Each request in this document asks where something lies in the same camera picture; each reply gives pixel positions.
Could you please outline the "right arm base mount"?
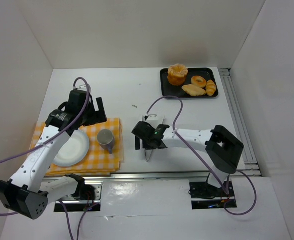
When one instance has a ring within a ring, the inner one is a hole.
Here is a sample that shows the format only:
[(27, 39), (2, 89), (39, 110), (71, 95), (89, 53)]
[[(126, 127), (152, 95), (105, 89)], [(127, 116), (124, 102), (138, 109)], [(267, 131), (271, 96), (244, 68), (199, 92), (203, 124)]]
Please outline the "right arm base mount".
[(223, 209), (224, 206), (237, 208), (231, 180), (225, 181), (224, 184), (228, 187), (229, 194), (205, 181), (190, 182), (188, 194), (191, 197), (192, 210)]

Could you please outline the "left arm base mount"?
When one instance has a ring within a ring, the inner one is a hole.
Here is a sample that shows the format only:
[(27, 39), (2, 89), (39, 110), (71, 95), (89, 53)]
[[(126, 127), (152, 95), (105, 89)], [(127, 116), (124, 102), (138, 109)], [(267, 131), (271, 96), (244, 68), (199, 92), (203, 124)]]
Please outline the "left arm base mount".
[(85, 210), (89, 212), (99, 212), (101, 209), (102, 184), (95, 182), (91, 185), (91, 190), (87, 190), (82, 197), (76, 199), (67, 195), (61, 199), (67, 212), (82, 213)]

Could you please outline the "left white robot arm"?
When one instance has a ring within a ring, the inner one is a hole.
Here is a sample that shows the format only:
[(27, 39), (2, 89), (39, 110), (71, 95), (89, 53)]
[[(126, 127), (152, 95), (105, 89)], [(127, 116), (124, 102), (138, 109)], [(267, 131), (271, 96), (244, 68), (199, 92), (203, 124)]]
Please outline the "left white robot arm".
[(76, 200), (94, 196), (94, 188), (72, 173), (48, 184), (42, 184), (42, 180), (74, 131), (106, 122), (102, 99), (98, 97), (96, 102), (97, 110), (89, 93), (74, 89), (70, 91), (68, 101), (49, 114), (35, 151), (29, 153), (9, 180), (0, 180), (0, 201), (5, 208), (35, 220), (48, 204), (65, 196)]

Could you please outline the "metal tongs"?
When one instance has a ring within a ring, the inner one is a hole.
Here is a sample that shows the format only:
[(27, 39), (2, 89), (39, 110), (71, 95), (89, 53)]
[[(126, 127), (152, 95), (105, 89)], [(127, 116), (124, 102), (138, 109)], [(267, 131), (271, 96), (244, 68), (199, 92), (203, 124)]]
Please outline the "metal tongs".
[(151, 160), (153, 152), (153, 149), (144, 149), (144, 157), (146, 162), (149, 162)]

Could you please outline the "tall flower-shaped bread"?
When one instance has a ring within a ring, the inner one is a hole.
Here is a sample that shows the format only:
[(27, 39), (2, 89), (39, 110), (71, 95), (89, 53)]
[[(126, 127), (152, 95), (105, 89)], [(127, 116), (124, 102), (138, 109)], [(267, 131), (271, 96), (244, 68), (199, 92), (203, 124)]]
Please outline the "tall flower-shaped bread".
[(188, 68), (183, 64), (175, 64), (168, 68), (167, 79), (168, 82), (173, 86), (182, 85), (187, 77)]

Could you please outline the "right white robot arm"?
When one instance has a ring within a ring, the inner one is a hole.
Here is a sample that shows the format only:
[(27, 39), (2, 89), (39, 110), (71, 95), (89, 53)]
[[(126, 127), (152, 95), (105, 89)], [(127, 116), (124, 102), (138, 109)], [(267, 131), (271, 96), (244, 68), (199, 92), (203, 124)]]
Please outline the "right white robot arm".
[(168, 96), (180, 102), (180, 109), (172, 125), (159, 124), (153, 127), (147, 121), (149, 112), (164, 97), (157, 99), (147, 110), (142, 120), (137, 122), (131, 134), (142, 141), (149, 150), (182, 148), (191, 150), (202, 164), (209, 170), (207, 183), (215, 188), (229, 188), (224, 183), (230, 175), (237, 172), (244, 145), (231, 132), (221, 125), (210, 130), (190, 130), (176, 127), (176, 122), (182, 113), (183, 102), (176, 96)]

